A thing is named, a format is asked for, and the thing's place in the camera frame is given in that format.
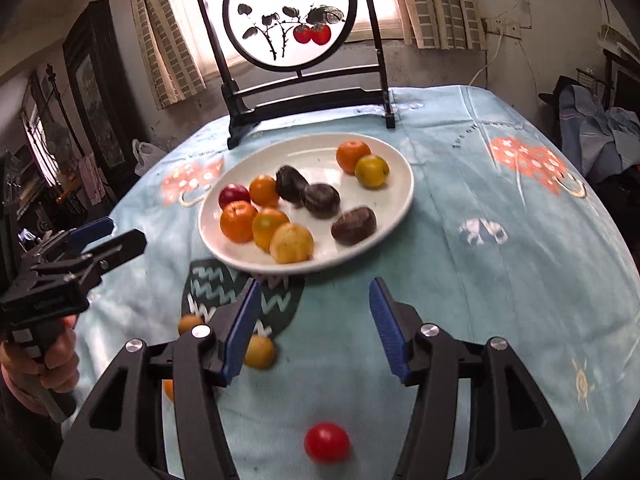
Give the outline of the person's left hand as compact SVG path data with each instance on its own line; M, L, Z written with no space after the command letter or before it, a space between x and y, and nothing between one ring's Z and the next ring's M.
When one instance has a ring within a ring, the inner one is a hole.
M35 377L45 389L56 393L69 393L79 380L79 356L75 351L77 316L62 318L64 327L56 341L46 352L42 363L34 361L18 344L1 344L1 371L4 383L17 401L29 411L47 415L44 405L28 390L27 379Z

